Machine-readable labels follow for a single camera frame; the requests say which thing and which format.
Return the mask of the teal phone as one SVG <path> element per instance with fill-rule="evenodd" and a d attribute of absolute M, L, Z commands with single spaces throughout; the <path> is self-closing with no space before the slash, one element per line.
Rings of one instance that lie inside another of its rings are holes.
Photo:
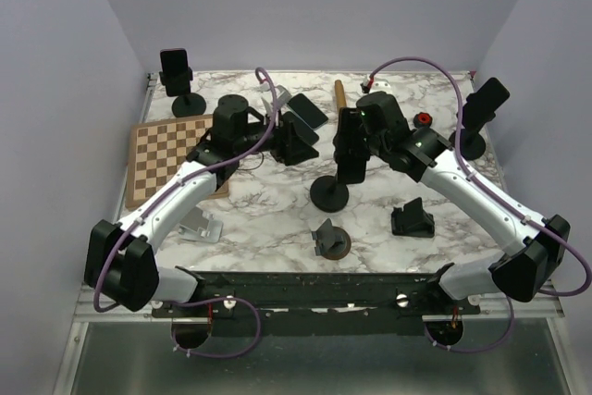
<path fill-rule="evenodd" d="M 312 130 L 318 130 L 328 122 L 327 115 L 303 93 L 292 96 L 287 107 Z"/>

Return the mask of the black phone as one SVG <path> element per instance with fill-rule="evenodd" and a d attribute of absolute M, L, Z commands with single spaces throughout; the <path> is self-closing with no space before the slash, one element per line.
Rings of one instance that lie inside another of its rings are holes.
<path fill-rule="evenodd" d="M 293 125 L 296 134 L 308 145 L 314 146 L 319 141 L 317 133 L 292 112 L 287 112 L 282 117 L 285 123 Z"/>

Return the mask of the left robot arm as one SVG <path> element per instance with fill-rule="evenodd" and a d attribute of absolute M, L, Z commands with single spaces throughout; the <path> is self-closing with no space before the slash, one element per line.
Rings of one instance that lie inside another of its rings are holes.
<path fill-rule="evenodd" d="M 132 312 L 148 302 L 172 302 L 183 315 L 199 314 L 205 303 L 199 279 L 178 267 L 159 266 L 156 252 L 183 217 L 229 180 L 242 158 L 261 152 L 285 166 L 319 156 L 280 111 L 261 115 L 240 95 L 222 96 L 212 127 L 173 178 L 136 211 L 92 228 L 84 283 L 96 296 Z"/>

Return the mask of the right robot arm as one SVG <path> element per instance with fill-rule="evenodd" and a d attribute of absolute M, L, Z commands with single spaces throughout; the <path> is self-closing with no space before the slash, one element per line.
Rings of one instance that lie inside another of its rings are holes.
<path fill-rule="evenodd" d="M 439 269 L 437 284 L 425 291 L 432 311 L 447 313 L 459 300 L 482 293 L 530 302 L 561 263 L 568 221 L 543 217 L 459 164 L 450 143 L 434 130 L 410 129 L 393 95 L 370 93 L 354 108 L 340 109 L 333 143 L 339 182 L 363 182 L 366 163 L 376 156 L 446 197 L 498 244 L 499 253 L 488 258 Z"/>

